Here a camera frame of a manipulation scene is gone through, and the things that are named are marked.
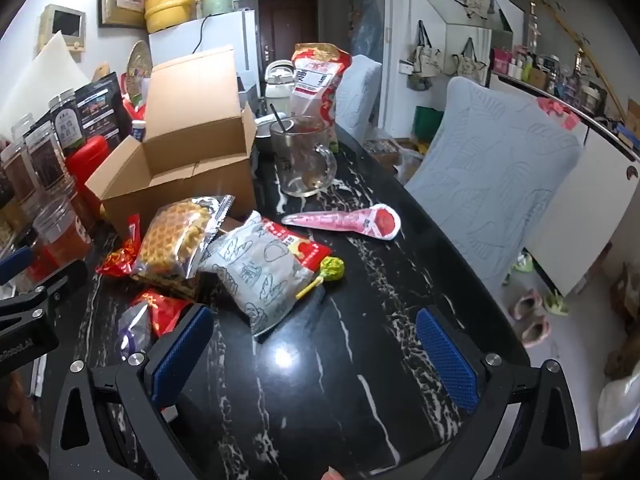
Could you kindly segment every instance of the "hanging bag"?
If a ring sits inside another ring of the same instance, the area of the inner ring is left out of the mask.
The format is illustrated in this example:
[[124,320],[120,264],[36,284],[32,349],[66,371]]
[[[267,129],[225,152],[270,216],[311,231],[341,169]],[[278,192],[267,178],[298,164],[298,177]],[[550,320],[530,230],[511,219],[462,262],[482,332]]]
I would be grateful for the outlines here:
[[478,61],[476,50],[474,49],[474,41],[471,38],[466,40],[465,47],[460,55],[452,54],[451,57],[454,58],[456,64],[455,75],[466,77],[478,84],[483,83],[482,70],[486,67],[486,63]]
[[434,50],[431,46],[424,23],[422,20],[418,21],[418,43],[414,50],[414,74],[418,77],[434,77],[441,73],[439,56],[440,50]]

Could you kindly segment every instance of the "slipper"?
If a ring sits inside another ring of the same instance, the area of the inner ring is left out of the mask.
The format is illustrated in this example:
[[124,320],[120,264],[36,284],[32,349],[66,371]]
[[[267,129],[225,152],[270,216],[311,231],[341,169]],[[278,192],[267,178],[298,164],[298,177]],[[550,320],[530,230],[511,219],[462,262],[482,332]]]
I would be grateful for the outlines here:
[[530,322],[520,334],[520,341],[524,348],[531,348],[546,339],[551,334],[551,323],[545,316],[531,316]]
[[525,296],[509,307],[509,314],[516,321],[520,321],[540,310],[541,306],[542,298],[535,290],[531,289]]
[[518,272],[532,272],[533,271],[533,258],[525,251],[518,254],[516,263],[513,264],[513,269]]
[[562,295],[556,290],[553,294],[547,294],[544,301],[545,310],[556,316],[568,316],[569,307],[564,302]]

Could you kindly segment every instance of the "power cord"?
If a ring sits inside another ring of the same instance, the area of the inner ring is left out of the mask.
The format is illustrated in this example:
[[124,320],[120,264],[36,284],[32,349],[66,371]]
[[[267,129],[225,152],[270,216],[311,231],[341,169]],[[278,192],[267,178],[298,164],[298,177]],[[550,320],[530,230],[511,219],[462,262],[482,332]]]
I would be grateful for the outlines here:
[[202,44],[202,31],[204,30],[204,24],[207,23],[207,20],[213,16],[213,14],[210,14],[209,16],[207,16],[204,20],[202,20],[202,24],[200,25],[200,41],[198,42],[198,44],[196,45],[196,48],[193,49],[192,54],[196,53],[196,50],[198,49],[198,47]]

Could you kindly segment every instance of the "white refrigerator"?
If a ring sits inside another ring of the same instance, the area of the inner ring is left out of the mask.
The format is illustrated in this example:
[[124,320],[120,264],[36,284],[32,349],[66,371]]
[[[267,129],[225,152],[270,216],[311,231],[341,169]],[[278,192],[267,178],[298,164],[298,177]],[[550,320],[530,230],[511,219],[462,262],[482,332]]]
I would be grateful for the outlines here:
[[236,72],[245,89],[256,85],[260,94],[260,73],[254,10],[238,10],[202,20],[176,25],[149,35],[151,57],[154,65],[228,44],[233,45],[236,56]]

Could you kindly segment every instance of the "yellow pot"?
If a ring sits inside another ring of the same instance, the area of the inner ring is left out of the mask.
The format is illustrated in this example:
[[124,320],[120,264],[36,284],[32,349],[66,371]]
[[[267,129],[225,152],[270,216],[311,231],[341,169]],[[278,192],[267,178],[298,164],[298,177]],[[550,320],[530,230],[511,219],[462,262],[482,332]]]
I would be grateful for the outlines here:
[[146,30],[158,30],[189,21],[191,4],[196,0],[145,0]]

